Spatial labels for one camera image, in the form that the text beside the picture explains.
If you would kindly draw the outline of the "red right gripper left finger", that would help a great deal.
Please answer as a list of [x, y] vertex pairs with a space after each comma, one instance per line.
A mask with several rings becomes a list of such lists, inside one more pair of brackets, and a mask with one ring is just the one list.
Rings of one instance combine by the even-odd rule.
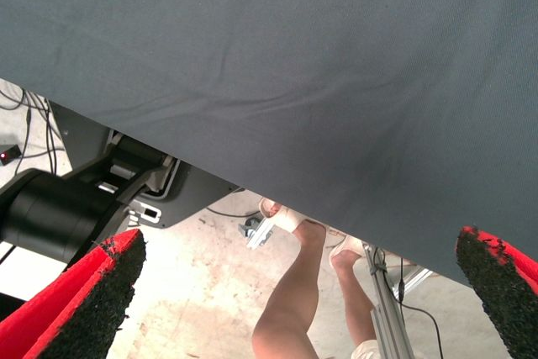
[[104, 358], [146, 258], [137, 229], [89, 251], [1, 323], [3, 358]]

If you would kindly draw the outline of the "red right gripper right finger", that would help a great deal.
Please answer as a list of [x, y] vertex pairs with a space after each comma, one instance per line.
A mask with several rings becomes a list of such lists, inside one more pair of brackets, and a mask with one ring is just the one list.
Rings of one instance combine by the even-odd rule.
[[513, 358], [537, 357], [537, 261], [508, 241], [465, 226], [456, 260]]

